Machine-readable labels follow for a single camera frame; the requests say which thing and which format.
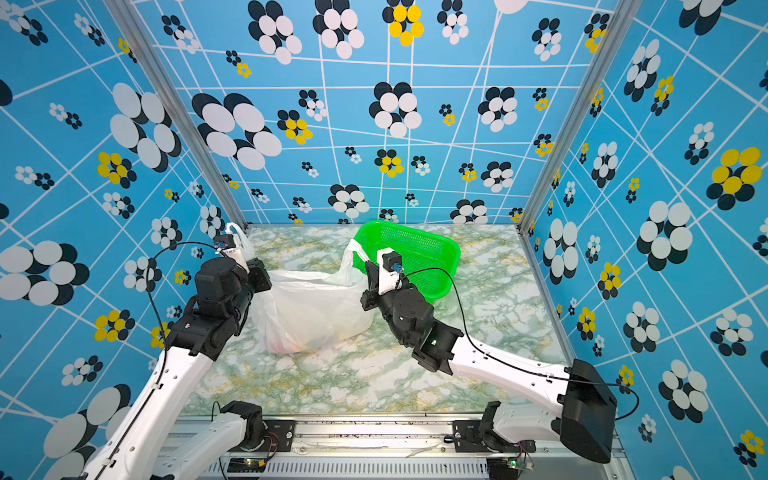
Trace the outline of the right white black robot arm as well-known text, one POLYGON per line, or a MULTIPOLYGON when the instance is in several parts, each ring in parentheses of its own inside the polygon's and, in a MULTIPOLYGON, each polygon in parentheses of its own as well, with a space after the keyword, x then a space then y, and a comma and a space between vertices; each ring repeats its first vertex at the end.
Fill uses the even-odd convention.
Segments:
POLYGON ((541 409, 521 416, 497 401, 489 403, 478 428, 488 449, 505 452, 523 441, 552 439, 587 460, 610 462, 618 401, 592 364, 545 363, 474 340, 464 328, 435 318, 433 306, 399 261, 399 255, 390 254, 381 266, 366 262, 363 309, 378 309, 397 341, 424 369, 495 385, 541 409))

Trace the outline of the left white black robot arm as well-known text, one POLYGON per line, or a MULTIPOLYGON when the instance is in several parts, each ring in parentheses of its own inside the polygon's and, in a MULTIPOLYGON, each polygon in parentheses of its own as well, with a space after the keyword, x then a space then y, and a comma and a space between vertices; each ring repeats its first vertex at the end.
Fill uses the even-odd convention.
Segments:
POLYGON ((151 378, 106 445, 73 479, 196 479, 232 449, 271 446, 260 406, 231 401, 207 428, 160 453, 181 410, 227 342, 239 335, 257 293, 270 289, 264 263, 222 256, 195 276, 197 293, 171 329, 151 378))

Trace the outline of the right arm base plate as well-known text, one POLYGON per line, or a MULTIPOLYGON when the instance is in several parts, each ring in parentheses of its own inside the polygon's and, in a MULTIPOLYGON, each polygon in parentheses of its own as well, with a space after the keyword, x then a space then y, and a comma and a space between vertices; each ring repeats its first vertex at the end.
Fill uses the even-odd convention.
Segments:
POLYGON ((457 453, 535 453, 536 441, 533 439, 512 440, 510 435, 502 435, 491 428, 490 421, 454 420, 451 432, 443 441, 452 444, 457 453))

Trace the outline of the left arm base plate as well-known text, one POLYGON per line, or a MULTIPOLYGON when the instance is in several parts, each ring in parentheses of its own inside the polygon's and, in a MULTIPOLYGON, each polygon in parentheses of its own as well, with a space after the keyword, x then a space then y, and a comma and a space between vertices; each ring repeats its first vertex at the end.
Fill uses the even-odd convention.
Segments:
POLYGON ((258 427, 246 427, 245 438, 230 453, 275 454, 289 452, 296 436, 295 420, 266 419, 258 427))

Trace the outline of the white plastic bag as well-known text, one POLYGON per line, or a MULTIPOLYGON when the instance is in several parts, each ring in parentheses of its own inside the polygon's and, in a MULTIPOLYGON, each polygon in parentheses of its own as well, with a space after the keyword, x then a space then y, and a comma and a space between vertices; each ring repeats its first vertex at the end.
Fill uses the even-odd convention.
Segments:
POLYGON ((271 288, 254 294, 246 315, 268 351, 292 354, 316 350, 370 328, 373 314, 360 304, 367 277, 354 267, 356 257, 366 260, 368 255, 351 239, 334 273, 268 273, 271 288))

